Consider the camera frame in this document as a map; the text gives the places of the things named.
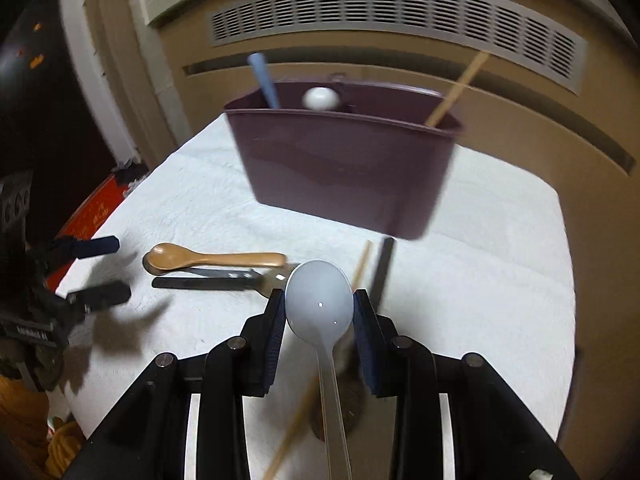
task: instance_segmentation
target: white plastic spoon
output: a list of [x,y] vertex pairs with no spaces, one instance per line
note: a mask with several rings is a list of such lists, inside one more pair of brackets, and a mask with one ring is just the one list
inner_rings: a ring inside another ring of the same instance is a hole
[[353,319],[353,294],[344,273],[324,260],[309,260],[291,273],[285,312],[296,335],[318,354],[324,442],[330,480],[351,480],[347,440],[332,350]]

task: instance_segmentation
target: beige wall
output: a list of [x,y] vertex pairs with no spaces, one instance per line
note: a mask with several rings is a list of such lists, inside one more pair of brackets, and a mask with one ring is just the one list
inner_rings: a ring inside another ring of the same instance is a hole
[[145,59],[154,92],[168,126],[180,146],[193,137],[193,130],[182,108],[180,96],[175,89],[174,78],[164,56],[162,43],[157,31],[145,25],[140,9],[140,0],[129,0],[129,5],[140,44],[140,53]]
[[[211,48],[205,13],[234,0],[198,0],[158,28],[175,90],[194,132],[235,94],[255,85],[246,67],[187,76],[206,59],[283,46],[375,46],[468,63],[462,46],[377,32],[305,32]],[[513,0],[582,35],[589,42],[579,95],[543,76],[492,58],[484,75],[504,78],[553,99],[594,124],[640,159],[640,68],[609,27],[573,0]],[[279,64],[274,76],[347,72],[356,78],[406,82],[445,91],[431,75],[372,66]],[[559,193],[574,262],[577,343],[584,350],[574,416],[562,447],[584,480],[606,473],[640,420],[640,182],[602,152],[549,118],[487,92],[463,94],[456,113],[462,143],[539,175]]]

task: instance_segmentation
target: white fluffy cloth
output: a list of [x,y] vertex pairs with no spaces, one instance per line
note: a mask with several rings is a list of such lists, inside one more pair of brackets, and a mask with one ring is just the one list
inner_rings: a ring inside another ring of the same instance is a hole
[[[382,239],[258,204],[225,116],[142,182],[96,234],[105,235],[120,239],[120,251],[77,261],[58,289],[66,294],[110,278],[132,288],[129,303],[78,327],[66,354],[62,387],[86,434],[156,354],[184,358],[208,352],[237,335],[246,318],[266,304],[253,291],[151,288],[141,259],[154,244],[174,242],[211,253],[277,251],[295,262],[324,258],[350,276],[365,241]],[[555,437],[572,374],[574,313],[571,258],[556,192],[527,171],[458,147],[428,233],[396,244],[381,314],[434,353],[484,355]],[[287,328],[270,393],[244,400],[252,478],[261,478],[315,373],[312,348]],[[190,416],[190,479],[197,402]],[[349,440],[354,479],[388,478],[394,407],[393,399],[368,399],[366,416]],[[450,427],[444,424],[443,431],[446,478],[453,478]],[[324,479],[324,461],[324,445],[308,432],[278,477]]]

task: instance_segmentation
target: wooden spoon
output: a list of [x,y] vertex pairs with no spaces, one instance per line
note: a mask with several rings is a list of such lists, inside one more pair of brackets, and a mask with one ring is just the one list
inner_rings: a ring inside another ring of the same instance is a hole
[[155,245],[145,255],[146,262],[158,270],[175,270],[196,265],[220,267],[282,267],[287,257],[280,253],[201,254],[180,245]]

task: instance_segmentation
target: screw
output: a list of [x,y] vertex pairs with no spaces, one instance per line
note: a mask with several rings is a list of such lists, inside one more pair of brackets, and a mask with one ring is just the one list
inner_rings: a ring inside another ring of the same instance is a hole
[[174,362],[174,356],[172,356],[171,354],[164,353],[156,357],[156,365],[158,365],[161,368],[165,368],[173,362]]
[[405,335],[398,335],[395,338],[393,338],[391,342],[399,350],[406,350],[413,344],[413,341],[411,341],[411,339],[409,339]]
[[240,350],[246,345],[246,339],[241,335],[235,335],[226,342],[226,345],[232,350]]
[[473,368],[479,368],[484,365],[484,359],[480,354],[467,354],[465,357],[466,364]]

